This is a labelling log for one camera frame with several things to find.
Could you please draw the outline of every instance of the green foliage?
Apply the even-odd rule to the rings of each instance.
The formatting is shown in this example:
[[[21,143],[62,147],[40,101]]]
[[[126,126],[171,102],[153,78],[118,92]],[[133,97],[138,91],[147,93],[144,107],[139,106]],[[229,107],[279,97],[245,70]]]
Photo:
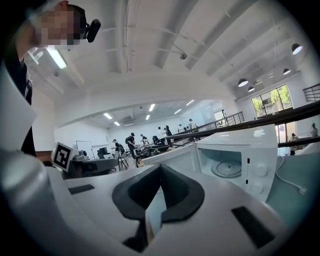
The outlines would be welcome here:
[[[270,93],[270,99],[271,99],[272,104],[275,104],[279,99],[281,99],[282,104],[290,103],[290,96],[289,96],[287,86],[284,85],[278,89],[272,90]]]
[[[257,99],[257,98],[253,98],[252,99],[252,103],[253,103],[255,112],[259,113],[260,107],[262,106],[262,100],[261,99]]]
[[[278,92],[280,94],[280,98],[283,104],[290,103],[290,95],[287,86],[282,86],[278,89]]]

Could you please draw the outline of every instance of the ceiling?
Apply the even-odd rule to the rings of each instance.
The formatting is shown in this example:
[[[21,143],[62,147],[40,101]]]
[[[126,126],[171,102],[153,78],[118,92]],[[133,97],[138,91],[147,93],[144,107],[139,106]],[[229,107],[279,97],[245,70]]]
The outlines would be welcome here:
[[[79,45],[58,47],[67,62],[64,69],[46,50],[39,65],[26,56],[34,86],[53,99],[96,87],[107,90],[108,81],[114,79],[174,72],[205,74],[240,99],[250,94],[248,87],[258,79],[263,83],[255,86],[256,91],[282,80],[284,68],[291,69],[289,75],[297,72],[308,48],[293,19],[269,0],[70,3],[85,9],[88,23],[99,19],[101,28],[92,43],[82,40]],[[292,55],[293,43],[304,46],[297,55]],[[181,60],[181,53],[187,58]],[[249,84],[239,88],[240,78]],[[128,89],[135,90],[128,87],[123,93],[129,94]]]
[[[114,122],[118,122],[121,126],[130,126],[133,124],[141,124],[144,122],[153,122],[155,120],[178,117],[181,114],[183,114],[184,111],[189,110],[192,106],[194,106],[197,103],[197,101],[195,100],[188,106],[186,106],[188,102],[190,101],[181,100],[173,102],[163,102],[160,104],[156,104],[152,111],[149,111],[150,104],[134,106],[117,111],[108,112],[112,119],[108,119],[103,114],[99,114],[94,117],[91,117],[90,120],[106,128],[115,127],[116,125],[114,124]],[[177,114],[174,114],[179,109],[181,109],[181,111]]]

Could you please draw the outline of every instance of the black metal railing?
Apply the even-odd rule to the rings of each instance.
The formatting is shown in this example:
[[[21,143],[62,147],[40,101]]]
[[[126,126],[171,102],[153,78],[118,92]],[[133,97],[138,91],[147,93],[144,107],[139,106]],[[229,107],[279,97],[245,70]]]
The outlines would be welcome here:
[[[320,83],[303,89],[307,102],[316,102],[320,100]]]
[[[178,133],[173,136],[168,136],[167,138],[178,139],[178,140],[183,140],[187,138],[201,138],[201,137],[207,137],[212,134],[220,133],[220,132],[243,130],[243,129],[249,129],[254,127],[272,125],[272,124],[282,125],[282,124],[287,124],[287,123],[311,118],[319,115],[319,113],[320,113],[320,101],[316,101],[301,107],[290,109],[285,112],[279,112],[278,114],[267,116],[259,120],[238,123],[231,126],[224,126],[224,127],[219,127],[216,129],[205,130],[205,131],[198,131],[198,132],[185,133],[185,134]],[[303,144],[318,142],[319,138],[320,137],[306,138],[298,141],[283,142],[283,143],[279,143],[278,145],[280,146],[280,148],[292,147],[296,145],[303,145]]]
[[[230,116],[227,116],[227,117],[224,117],[222,119],[219,119],[219,120],[216,120],[216,121],[213,121],[213,122],[209,122],[207,124],[204,124],[204,125],[201,125],[201,126],[198,126],[196,128],[193,128],[193,129],[189,129],[189,130],[186,130],[186,131],[183,131],[183,132],[180,132],[180,133],[176,133],[174,134],[173,136],[176,136],[176,135],[186,135],[186,134],[196,134],[197,132],[199,132],[199,130],[205,130],[205,131],[210,131],[210,130],[215,130],[217,128],[221,128],[221,127],[228,127],[228,126],[233,126],[233,125],[237,125],[237,124],[241,124],[245,121],[244,119],[244,115],[242,112],[239,112],[239,113],[236,113],[236,114],[233,114],[233,115],[230,115]],[[197,137],[197,136],[190,136],[189,138],[192,138],[191,140],[188,140],[188,141],[184,141],[183,143],[181,143],[184,139],[186,139],[185,137],[182,137],[176,141],[174,141],[172,143],[172,146],[174,146],[175,148],[178,148],[178,147],[183,147],[184,145],[192,142],[192,141],[196,141],[196,140],[199,140],[200,138]]]

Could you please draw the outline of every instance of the white cable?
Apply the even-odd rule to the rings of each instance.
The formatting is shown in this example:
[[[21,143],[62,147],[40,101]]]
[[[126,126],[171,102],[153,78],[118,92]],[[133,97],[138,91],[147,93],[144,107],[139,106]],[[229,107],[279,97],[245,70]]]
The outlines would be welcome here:
[[[281,162],[280,165],[275,169],[275,175],[276,175],[276,177],[277,177],[279,180],[281,180],[281,181],[283,181],[283,182],[285,182],[285,183],[288,183],[288,184],[296,187],[296,188],[299,190],[299,193],[303,195],[303,194],[307,191],[307,188],[306,188],[305,185],[299,186],[299,185],[297,185],[297,184],[295,184],[295,183],[292,183],[292,182],[290,182],[290,181],[288,181],[288,180],[285,180],[285,179],[281,178],[281,177],[278,175],[278,170],[280,169],[280,167],[281,167],[281,166],[284,164],[284,162],[285,162],[285,158],[284,158],[283,156],[278,155],[278,157],[281,157],[282,162]]]

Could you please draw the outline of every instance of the black rubber insert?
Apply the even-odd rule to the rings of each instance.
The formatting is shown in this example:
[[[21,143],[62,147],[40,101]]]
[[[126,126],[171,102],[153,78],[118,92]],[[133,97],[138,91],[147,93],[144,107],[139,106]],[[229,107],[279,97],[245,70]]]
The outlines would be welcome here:
[[[146,209],[162,187],[167,210],[161,214],[161,223],[188,219],[201,206],[205,191],[195,180],[165,164],[155,165],[138,175],[119,183],[112,191],[112,200],[122,215],[140,221],[134,237],[124,245],[142,252],[148,245]]]
[[[74,195],[74,194],[78,194],[78,193],[85,192],[88,190],[93,190],[94,188],[95,188],[94,186],[92,186],[91,184],[88,184],[88,185],[83,185],[83,186],[71,187],[71,188],[69,188],[69,192],[71,195]]]
[[[242,206],[231,211],[258,249],[275,238],[246,207]]]

